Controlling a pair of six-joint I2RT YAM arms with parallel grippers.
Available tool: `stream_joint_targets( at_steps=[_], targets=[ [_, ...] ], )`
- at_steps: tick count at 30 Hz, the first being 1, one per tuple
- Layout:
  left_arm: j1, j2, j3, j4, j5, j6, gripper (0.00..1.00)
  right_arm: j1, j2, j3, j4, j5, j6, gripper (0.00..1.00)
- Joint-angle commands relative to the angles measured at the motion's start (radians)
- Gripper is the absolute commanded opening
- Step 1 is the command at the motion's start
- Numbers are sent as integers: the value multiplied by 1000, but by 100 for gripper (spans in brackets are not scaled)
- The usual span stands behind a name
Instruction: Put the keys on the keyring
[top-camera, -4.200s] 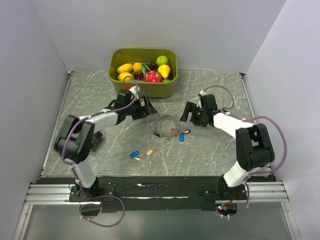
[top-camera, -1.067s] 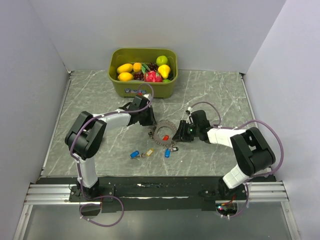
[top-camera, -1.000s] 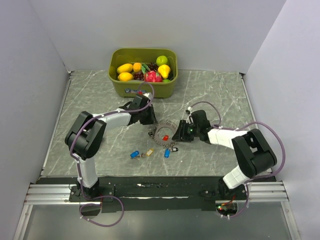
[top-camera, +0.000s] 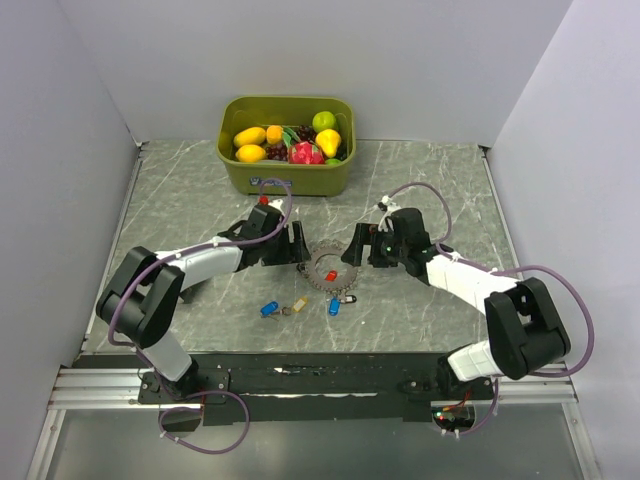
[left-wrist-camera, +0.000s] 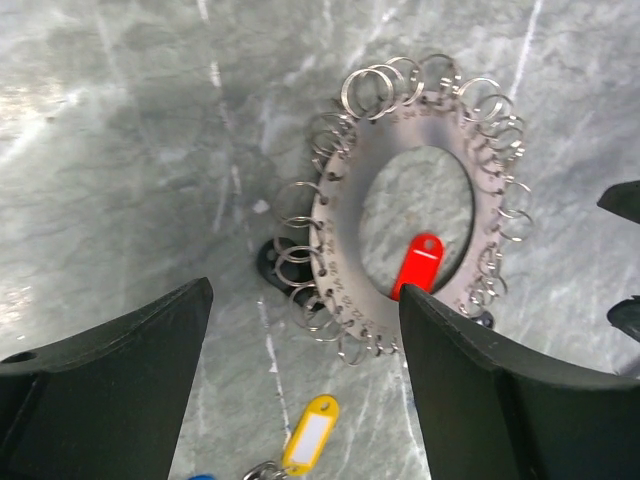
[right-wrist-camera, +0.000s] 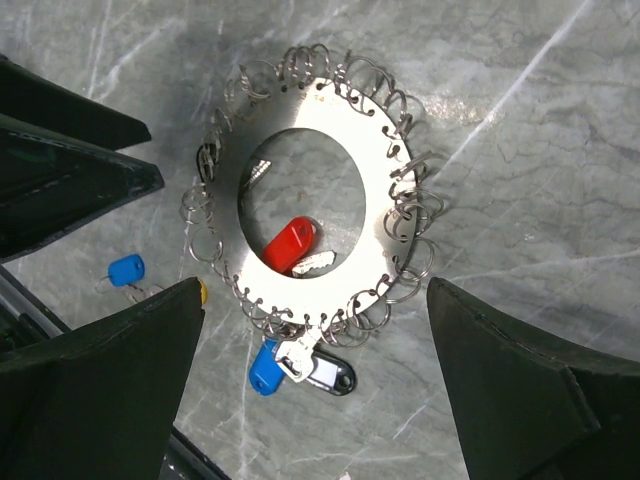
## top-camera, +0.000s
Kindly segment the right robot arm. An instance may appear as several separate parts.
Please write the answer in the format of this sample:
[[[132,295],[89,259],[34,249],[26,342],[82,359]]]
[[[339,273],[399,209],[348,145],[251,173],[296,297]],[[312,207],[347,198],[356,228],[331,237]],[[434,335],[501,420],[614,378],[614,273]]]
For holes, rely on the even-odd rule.
[[[386,215],[382,225],[357,224],[341,260],[359,266],[366,246],[372,267],[402,265],[409,276],[485,317],[486,340],[443,358],[436,378],[444,396],[459,398],[482,377],[519,380],[570,352],[569,335],[543,281],[513,279],[465,264],[456,251],[431,240],[418,209],[401,208]]]

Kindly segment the yellow key tag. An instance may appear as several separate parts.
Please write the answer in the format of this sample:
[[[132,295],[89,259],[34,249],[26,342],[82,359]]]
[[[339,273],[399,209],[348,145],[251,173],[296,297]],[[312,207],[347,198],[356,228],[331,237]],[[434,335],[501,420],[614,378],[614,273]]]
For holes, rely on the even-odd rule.
[[[284,306],[280,309],[280,314],[283,316],[290,316],[292,314],[300,313],[308,304],[306,297],[298,298],[292,305]]]

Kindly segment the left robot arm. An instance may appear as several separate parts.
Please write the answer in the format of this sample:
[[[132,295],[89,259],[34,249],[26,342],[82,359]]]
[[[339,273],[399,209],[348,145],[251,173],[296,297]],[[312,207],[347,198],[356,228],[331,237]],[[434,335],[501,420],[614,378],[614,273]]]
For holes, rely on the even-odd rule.
[[[183,293],[217,275],[256,264],[280,266],[310,259],[302,223],[289,221],[271,204],[258,204],[249,216],[210,240],[183,249],[153,252],[131,249],[103,289],[95,313],[109,327],[109,341],[122,342],[155,369],[162,390],[177,402],[199,389],[198,364],[170,331]]]

